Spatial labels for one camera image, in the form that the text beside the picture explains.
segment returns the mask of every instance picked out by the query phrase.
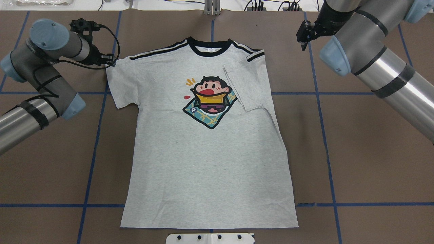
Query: cartoon graphic print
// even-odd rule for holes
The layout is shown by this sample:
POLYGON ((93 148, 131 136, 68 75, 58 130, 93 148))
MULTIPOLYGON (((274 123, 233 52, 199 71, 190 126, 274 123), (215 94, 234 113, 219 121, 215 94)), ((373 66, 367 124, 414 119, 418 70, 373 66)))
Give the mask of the cartoon graphic print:
MULTIPOLYGON (((196 83, 194 79, 187 79, 187 82, 188 86, 196 83)), ((204 76, 201 82, 190 90, 194 98, 183 111, 210 129, 217 126, 237 99, 232 88, 218 76, 204 76)))

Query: white bracket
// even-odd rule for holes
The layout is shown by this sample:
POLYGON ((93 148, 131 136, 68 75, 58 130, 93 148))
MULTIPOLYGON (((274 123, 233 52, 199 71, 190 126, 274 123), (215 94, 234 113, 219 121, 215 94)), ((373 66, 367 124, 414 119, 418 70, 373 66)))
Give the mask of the white bracket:
POLYGON ((166 238, 166 244, 255 244, 255 234, 170 234, 166 238))
POLYGON ((220 0, 205 0, 205 15, 219 15, 220 0))

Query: white mounting plate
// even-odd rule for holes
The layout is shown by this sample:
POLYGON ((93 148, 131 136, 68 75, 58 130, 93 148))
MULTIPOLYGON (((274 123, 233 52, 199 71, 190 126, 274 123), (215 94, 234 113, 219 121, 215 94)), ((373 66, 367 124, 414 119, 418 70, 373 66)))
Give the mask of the white mounting plate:
POLYGON ((249 233, 170 234, 166 244, 254 244, 254 236, 249 233))

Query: brown table surface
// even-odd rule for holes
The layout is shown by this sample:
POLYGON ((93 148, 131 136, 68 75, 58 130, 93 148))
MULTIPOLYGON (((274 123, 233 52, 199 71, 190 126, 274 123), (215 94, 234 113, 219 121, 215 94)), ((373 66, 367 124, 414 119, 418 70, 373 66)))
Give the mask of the brown table surface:
MULTIPOLYGON (((316 16, 307 13, 309 20, 316 16)), ((168 234, 197 232, 250 232, 257 244, 434 243, 432 143, 361 81, 337 76, 322 63, 319 50, 329 37, 301 51, 295 33, 304 13, 2 11, 0 56, 23 44, 39 18, 68 26, 81 17, 118 32, 121 58, 188 36, 264 49, 300 227, 120 228, 138 109, 115 108, 105 71, 62 63, 56 68, 87 107, 0 156, 0 243, 163 244, 168 234)), ((401 23, 385 43, 434 81, 434 14, 401 23)), ((94 44, 109 53, 113 38, 102 30, 94 33, 94 44)), ((34 94, 30 84, 3 78, 0 114, 34 94)))

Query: white floor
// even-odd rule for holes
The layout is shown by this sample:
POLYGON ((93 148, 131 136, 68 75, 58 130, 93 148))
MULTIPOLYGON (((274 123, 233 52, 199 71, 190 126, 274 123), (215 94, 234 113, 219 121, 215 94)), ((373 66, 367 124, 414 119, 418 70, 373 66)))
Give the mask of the white floor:
MULTIPOLYGON (((68 6, 30 6, 26 4, 17 4, 16 2, 62 2, 62 0, 0 0, 0 10, 98 10, 102 0, 63 0, 72 1, 68 6)), ((243 11, 249 0, 220 0, 220 8, 232 11, 243 11)), ((319 7, 321 8, 323 0, 318 0, 319 7)), ((264 1, 264 7, 267 11, 277 11, 280 3, 264 1)), ((300 0, 300 7, 304 11, 318 11, 316 0, 300 0)), ((130 7, 130 4, 125 0, 111 0, 105 2, 102 10, 125 10, 130 7)), ((203 10, 204 5, 200 3, 186 3, 186 2, 169 2, 164 0, 133 0, 132 8, 139 10, 203 10)))

